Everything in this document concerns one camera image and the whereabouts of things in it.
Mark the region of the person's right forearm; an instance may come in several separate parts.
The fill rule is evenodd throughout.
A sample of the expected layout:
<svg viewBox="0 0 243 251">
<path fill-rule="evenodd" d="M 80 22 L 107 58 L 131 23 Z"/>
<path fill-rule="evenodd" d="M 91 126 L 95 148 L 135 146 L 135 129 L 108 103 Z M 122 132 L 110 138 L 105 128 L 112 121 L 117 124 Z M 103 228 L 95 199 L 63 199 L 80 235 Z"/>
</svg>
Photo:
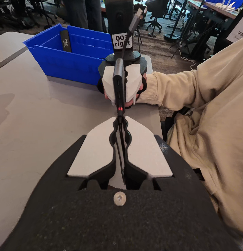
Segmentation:
<svg viewBox="0 0 243 251">
<path fill-rule="evenodd" d="M 149 90 L 137 103 L 164 106 L 172 111 L 184 106 L 201 107 L 242 76 L 243 38 L 199 64 L 196 70 L 149 74 Z"/>
</svg>

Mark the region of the wooden table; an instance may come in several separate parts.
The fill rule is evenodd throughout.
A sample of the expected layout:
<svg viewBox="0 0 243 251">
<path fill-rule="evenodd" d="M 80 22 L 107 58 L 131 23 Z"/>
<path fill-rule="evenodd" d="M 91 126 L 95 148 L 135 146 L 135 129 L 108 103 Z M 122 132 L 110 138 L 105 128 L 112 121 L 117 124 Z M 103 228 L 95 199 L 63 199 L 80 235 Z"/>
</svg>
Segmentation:
<svg viewBox="0 0 243 251">
<path fill-rule="evenodd" d="M 187 0 L 187 3 L 191 4 L 196 9 L 198 9 L 201 6 L 201 9 L 203 9 L 203 10 L 209 10 L 210 9 L 210 10 L 216 11 L 217 13 L 220 13 L 223 16 L 225 16 L 227 18 L 231 18 L 233 20 L 239 14 L 239 12 L 236 11 L 236 10 L 223 9 L 223 8 L 220 8 L 220 7 L 216 6 L 215 3 L 211 3 L 211 2 L 202 3 L 202 1 Z"/>
</svg>

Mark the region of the white sign board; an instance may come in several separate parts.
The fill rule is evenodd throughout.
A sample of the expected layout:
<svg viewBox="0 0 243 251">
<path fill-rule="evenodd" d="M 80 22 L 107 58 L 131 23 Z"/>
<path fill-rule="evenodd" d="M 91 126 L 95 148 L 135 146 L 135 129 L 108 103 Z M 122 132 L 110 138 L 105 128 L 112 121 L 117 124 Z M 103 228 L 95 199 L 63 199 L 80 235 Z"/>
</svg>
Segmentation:
<svg viewBox="0 0 243 251">
<path fill-rule="evenodd" d="M 239 14 L 230 25 L 226 40 L 234 43 L 241 38 L 243 38 L 243 15 Z"/>
</svg>

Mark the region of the small grey usb hub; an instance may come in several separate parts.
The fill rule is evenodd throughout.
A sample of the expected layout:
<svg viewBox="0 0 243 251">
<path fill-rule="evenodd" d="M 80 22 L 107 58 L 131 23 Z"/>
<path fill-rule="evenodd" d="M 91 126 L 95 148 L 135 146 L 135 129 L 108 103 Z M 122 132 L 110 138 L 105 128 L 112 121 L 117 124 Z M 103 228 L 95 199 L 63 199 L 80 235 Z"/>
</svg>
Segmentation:
<svg viewBox="0 0 243 251">
<path fill-rule="evenodd" d="M 115 95 L 115 103 L 117 107 L 118 114 L 123 114 L 125 109 L 125 72 L 124 72 L 124 52 L 126 50 L 127 43 L 129 38 L 134 33 L 135 29 L 137 28 L 140 16 L 142 15 L 143 11 L 141 8 L 138 8 L 137 12 L 134 14 L 131 24 L 129 25 L 128 32 L 125 37 L 125 41 L 123 43 L 123 48 L 121 51 L 121 56 L 116 59 L 115 66 L 114 66 L 114 74 L 113 74 L 113 84 L 114 84 L 114 95 Z"/>
</svg>

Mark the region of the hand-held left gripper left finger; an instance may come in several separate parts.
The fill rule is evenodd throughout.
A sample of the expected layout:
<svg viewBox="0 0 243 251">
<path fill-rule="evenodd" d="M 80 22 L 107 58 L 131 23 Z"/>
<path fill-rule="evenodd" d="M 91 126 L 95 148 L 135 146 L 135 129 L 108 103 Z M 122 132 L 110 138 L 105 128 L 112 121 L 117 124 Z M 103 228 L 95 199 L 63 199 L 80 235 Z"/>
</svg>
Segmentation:
<svg viewBox="0 0 243 251">
<path fill-rule="evenodd" d="M 116 117 L 93 128 L 85 137 L 68 173 L 69 177 L 108 182 L 116 172 Z"/>
</svg>

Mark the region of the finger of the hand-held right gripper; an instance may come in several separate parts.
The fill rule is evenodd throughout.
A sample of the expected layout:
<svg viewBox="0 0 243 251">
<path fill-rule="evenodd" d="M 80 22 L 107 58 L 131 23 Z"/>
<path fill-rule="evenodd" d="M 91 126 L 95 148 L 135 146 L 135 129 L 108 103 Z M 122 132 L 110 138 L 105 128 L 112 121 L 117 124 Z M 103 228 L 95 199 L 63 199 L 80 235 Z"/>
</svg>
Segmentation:
<svg viewBox="0 0 243 251">
<path fill-rule="evenodd" d="M 102 83 L 103 83 L 104 93 L 114 106 L 115 94 L 114 94 L 113 74 L 114 74 L 114 66 L 106 66 L 102 77 Z"/>
<path fill-rule="evenodd" d="M 125 79 L 126 79 L 126 103 L 132 101 L 132 103 L 136 102 L 142 84 L 142 75 L 140 64 L 131 64 L 125 67 Z"/>
</svg>

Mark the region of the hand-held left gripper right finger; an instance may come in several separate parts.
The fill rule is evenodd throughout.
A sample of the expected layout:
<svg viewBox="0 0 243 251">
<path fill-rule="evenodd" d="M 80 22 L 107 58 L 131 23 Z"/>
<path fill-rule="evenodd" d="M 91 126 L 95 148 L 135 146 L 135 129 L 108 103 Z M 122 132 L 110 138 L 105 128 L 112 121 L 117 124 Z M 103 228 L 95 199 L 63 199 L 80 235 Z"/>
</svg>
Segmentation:
<svg viewBox="0 0 243 251">
<path fill-rule="evenodd" d="M 127 189 L 139 189 L 144 180 L 172 177 L 173 172 L 158 144 L 161 138 L 125 116 L 124 178 Z"/>
</svg>

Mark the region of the blue plastic bin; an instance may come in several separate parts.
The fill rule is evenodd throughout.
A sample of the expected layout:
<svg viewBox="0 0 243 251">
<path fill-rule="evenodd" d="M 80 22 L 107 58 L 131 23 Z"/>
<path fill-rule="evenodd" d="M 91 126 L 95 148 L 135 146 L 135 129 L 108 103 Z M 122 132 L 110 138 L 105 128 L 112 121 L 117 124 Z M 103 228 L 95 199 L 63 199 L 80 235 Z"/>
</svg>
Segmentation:
<svg viewBox="0 0 243 251">
<path fill-rule="evenodd" d="M 72 53 L 63 51 L 60 31 L 68 30 Z M 99 65 L 112 54 L 109 33 L 74 26 L 52 26 L 23 42 L 47 76 L 96 86 Z"/>
</svg>

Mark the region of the black office chair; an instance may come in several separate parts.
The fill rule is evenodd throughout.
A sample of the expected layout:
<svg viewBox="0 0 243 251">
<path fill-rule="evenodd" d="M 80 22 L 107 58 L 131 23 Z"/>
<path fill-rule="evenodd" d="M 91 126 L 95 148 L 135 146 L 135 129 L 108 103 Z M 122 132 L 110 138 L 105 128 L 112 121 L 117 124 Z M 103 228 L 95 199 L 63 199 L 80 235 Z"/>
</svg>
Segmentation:
<svg viewBox="0 0 243 251">
<path fill-rule="evenodd" d="M 38 14 L 40 17 L 45 17 L 47 25 L 45 29 L 51 27 L 48 19 L 52 24 L 55 21 L 51 18 L 57 19 L 57 16 L 51 11 L 47 11 L 44 8 L 43 0 L 31 0 L 31 1 L 18 1 L 18 0 L 0 0 L 0 27 L 11 27 L 17 31 L 21 29 L 31 29 L 34 27 L 40 27 L 40 24 L 35 20 L 34 14 Z"/>
<path fill-rule="evenodd" d="M 148 33 L 149 37 L 156 37 L 156 35 L 154 34 L 155 27 L 159 29 L 158 33 L 161 33 L 162 25 L 157 22 L 157 19 L 164 18 L 168 3 L 169 0 L 147 0 L 145 2 L 145 5 L 147 6 L 147 12 L 151 12 L 150 19 L 154 18 L 154 20 L 152 21 L 144 22 L 144 24 L 149 24 L 149 26 L 146 28 L 146 31 L 148 31 L 149 27 L 153 27 L 153 31 L 151 33 Z"/>
</svg>

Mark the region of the large dark grey hub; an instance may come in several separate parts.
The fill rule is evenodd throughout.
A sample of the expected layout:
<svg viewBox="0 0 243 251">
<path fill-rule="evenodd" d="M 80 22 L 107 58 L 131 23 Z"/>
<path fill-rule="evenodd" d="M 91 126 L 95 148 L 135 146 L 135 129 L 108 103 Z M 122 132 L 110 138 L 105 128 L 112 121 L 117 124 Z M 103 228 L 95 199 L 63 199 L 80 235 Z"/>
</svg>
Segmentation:
<svg viewBox="0 0 243 251">
<path fill-rule="evenodd" d="M 69 33 L 67 29 L 60 31 L 60 38 L 62 42 L 63 51 L 72 53 Z"/>
</svg>

